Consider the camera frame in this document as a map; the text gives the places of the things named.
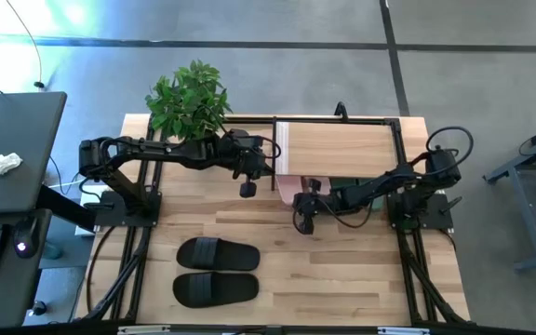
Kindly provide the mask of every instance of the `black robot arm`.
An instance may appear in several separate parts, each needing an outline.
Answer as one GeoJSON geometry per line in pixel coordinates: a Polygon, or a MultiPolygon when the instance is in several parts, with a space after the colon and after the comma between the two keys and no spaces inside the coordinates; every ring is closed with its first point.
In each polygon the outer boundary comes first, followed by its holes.
{"type": "Polygon", "coordinates": [[[460,160],[456,160],[456,149],[441,149],[439,146],[435,149],[429,148],[431,139],[439,133],[437,131],[427,141],[427,152],[363,185],[332,188],[328,195],[321,195],[318,193],[320,182],[310,180],[310,192],[294,196],[293,224],[300,233],[310,235],[314,231],[313,217],[319,212],[327,212],[338,219],[342,215],[357,213],[370,206],[374,199],[394,193],[400,188],[404,190],[395,197],[395,210],[394,213],[389,213],[390,215],[411,217],[425,211],[427,200],[437,190],[449,188],[461,179],[458,165],[473,149],[473,138],[468,130],[461,127],[446,127],[440,130],[448,129],[463,130],[469,137],[469,150],[460,160]],[[426,172],[415,172],[414,167],[423,160],[426,172]],[[297,214],[302,217],[300,224],[297,224],[295,219],[297,214]]]}
{"type": "Polygon", "coordinates": [[[256,191],[256,185],[251,181],[274,173],[265,163],[267,156],[261,150],[263,140],[263,137],[250,136],[239,129],[232,129],[222,137],[212,134],[182,143],[130,137],[98,138],[80,143],[79,171],[87,179],[105,182],[120,194],[128,215],[145,211],[149,206],[143,185],[131,182],[119,171],[119,167],[131,160],[179,163],[198,170],[215,166],[227,168],[232,170],[234,179],[246,175],[240,194],[251,197],[256,191]],[[111,147],[115,147],[116,154],[109,153],[111,147]]]}

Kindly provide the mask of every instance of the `potted plant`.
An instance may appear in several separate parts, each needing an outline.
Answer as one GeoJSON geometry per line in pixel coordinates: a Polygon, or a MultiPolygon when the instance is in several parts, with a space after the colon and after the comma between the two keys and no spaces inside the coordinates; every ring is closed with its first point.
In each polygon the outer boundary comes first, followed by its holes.
{"type": "Polygon", "coordinates": [[[161,76],[152,94],[146,96],[153,129],[163,129],[182,141],[216,132],[222,126],[224,111],[233,112],[227,103],[227,90],[219,82],[219,71],[192,60],[189,68],[180,67],[173,74],[172,80],[161,76]]]}

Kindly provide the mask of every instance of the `concrete floor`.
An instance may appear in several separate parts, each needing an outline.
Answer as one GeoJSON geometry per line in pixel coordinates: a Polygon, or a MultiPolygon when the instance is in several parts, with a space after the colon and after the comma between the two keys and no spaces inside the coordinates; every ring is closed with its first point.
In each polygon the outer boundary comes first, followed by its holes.
{"type": "MultiPolygon", "coordinates": [[[[126,40],[386,43],[378,0],[12,1],[39,36],[126,40]]],[[[536,46],[536,0],[388,0],[398,44],[536,46]]],[[[24,34],[0,1],[0,36],[24,34]]],[[[221,70],[236,113],[399,115],[386,50],[40,47],[48,90],[69,95],[53,157],[65,181],[77,144],[116,136],[125,113],[147,113],[159,75],[191,59],[221,70]]],[[[468,127],[472,156],[453,209],[469,310],[481,325],[536,330],[536,270],[516,274],[532,248],[508,182],[481,176],[536,133],[536,52],[398,53],[410,115],[430,131],[468,127]]],[[[0,88],[34,91],[30,45],[0,43],[0,88]]],[[[456,134],[440,143],[462,147],[456,134]]],[[[77,195],[74,189],[71,195],[77,195]]]]}

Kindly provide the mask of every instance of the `pair of slippers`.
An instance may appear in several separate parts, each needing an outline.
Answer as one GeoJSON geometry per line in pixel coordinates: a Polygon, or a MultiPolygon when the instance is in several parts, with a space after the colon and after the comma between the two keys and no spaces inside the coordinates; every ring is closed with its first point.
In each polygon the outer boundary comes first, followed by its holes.
{"type": "MultiPolygon", "coordinates": [[[[213,237],[196,237],[183,243],[177,262],[186,268],[214,271],[251,271],[260,263],[260,251],[249,245],[213,237]]],[[[220,306],[256,298],[258,279],[250,274],[216,272],[180,275],[173,281],[173,294],[189,308],[220,306]]]]}

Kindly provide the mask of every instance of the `wooden tabletop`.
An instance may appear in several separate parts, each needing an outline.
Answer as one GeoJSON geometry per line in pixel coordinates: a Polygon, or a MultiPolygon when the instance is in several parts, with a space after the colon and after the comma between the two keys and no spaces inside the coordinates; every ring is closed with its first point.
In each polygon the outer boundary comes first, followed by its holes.
{"type": "MultiPolygon", "coordinates": [[[[148,117],[127,114],[122,135],[145,136],[148,117]]],[[[403,117],[401,125],[410,159],[424,150],[427,130],[420,117],[403,117]]],[[[272,125],[228,127],[272,136],[272,125]]],[[[139,162],[129,162],[121,169],[136,180],[139,166],[139,162]]],[[[270,191],[270,178],[257,181],[258,192],[250,199],[239,197],[241,182],[243,177],[234,181],[232,172],[219,167],[196,171],[178,164],[163,165],[163,205],[148,252],[138,323],[409,324],[396,236],[383,211],[375,211],[368,223],[356,230],[337,224],[329,216],[317,216],[315,233],[301,235],[292,226],[292,209],[282,203],[277,190],[270,191]],[[252,272],[260,281],[256,299],[203,309],[189,309],[177,302],[173,279],[196,270],[178,265],[175,255],[183,242],[196,236],[220,237],[260,250],[260,266],[252,272]]],[[[348,218],[351,223],[360,221],[348,218]]],[[[101,248],[92,277],[93,303],[117,276],[126,231],[115,229],[101,248]]],[[[100,238],[97,234],[95,247],[100,238]]],[[[432,281],[455,311],[468,319],[458,264],[448,238],[437,231],[423,231],[423,243],[432,281]]],[[[127,287],[124,302],[129,299],[131,282],[127,287]]],[[[420,311],[425,315],[421,286],[416,289],[420,311]]],[[[86,313],[86,290],[82,289],[76,316],[86,313]]]]}

